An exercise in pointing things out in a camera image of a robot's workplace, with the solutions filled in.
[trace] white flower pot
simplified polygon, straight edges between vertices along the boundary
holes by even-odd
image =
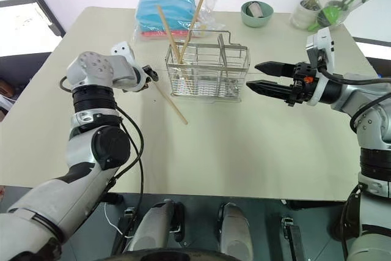
[[[303,2],[304,1],[301,1],[294,12],[291,14],[290,22],[293,26],[306,30],[309,26],[315,23],[320,9],[306,9],[301,5]]]

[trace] beige tabletop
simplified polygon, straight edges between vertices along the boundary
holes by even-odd
[[[234,42],[249,47],[248,81],[272,79],[254,69],[257,63],[308,61],[310,33],[291,27],[289,14],[275,13],[266,27],[256,29],[243,25],[237,12],[215,16]],[[127,40],[139,63],[156,69],[170,93],[164,63],[168,41],[134,43],[133,31],[133,9],[83,11],[0,123],[0,185],[33,187],[67,172],[73,105],[58,81],[79,53],[109,54],[112,45]],[[332,38],[337,73],[375,75],[344,26],[332,31]],[[245,87],[240,103],[173,98],[189,121],[184,125],[154,86],[140,93],[115,90],[115,98],[144,134],[146,193],[345,200],[357,182],[356,135],[349,117],[328,105],[290,108]],[[136,132],[127,127],[138,144]],[[139,182],[135,167],[113,190],[136,193]]]

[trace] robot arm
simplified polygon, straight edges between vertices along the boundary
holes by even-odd
[[[333,75],[334,42],[328,28],[310,36],[306,49],[310,64],[265,62],[255,66],[268,75],[293,78],[292,85],[262,80],[247,86],[258,94],[285,100],[289,106],[322,102],[352,117],[351,128],[361,147],[361,171],[360,193],[354,195],[355,208],[348,212],[355,215],[355,237],[359,238],[348,260],[391,260],[391,102],[386,100],[391,96],[391,80],[379,83],[361,75]]]
[[[94,211],[130,157],[112,88],[137,92],[158,77],[134,58],[130,64],[124,56],[84,52],[68,67],[67,78],[75,107],[67,145],[69,172],[30,190],[0,215],[0,260],[60,257],[61,244]]]

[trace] green bowl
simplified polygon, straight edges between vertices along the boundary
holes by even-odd
[[[248,6],[253,2],[257,2],[261,6],[263,12],[263,18],[254,18],[246,13]],[[249,1],[242,5],[240,12],[241,12],[243,23],[249,27],[256,28],[256,27],[262,27],[266,25],[270,20],[274,11],[273,8],[267,3],[260,2],[260,1]]]

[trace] metal utensil holder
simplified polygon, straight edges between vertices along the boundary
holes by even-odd
[[[240,101],[240,91],[250,65],[249,49],[232,43],[229,31],[193,29],[190,36],[195,32],[222,33],[228,36],[228,43],[224,45],[225,54],[222,54],[217,39],[216,44],[191,43],[190,37],[183,55],[183,64],[179,64],[170,46],[166,65],[172,95]],[[184,42],[176,44],[181,52]]]

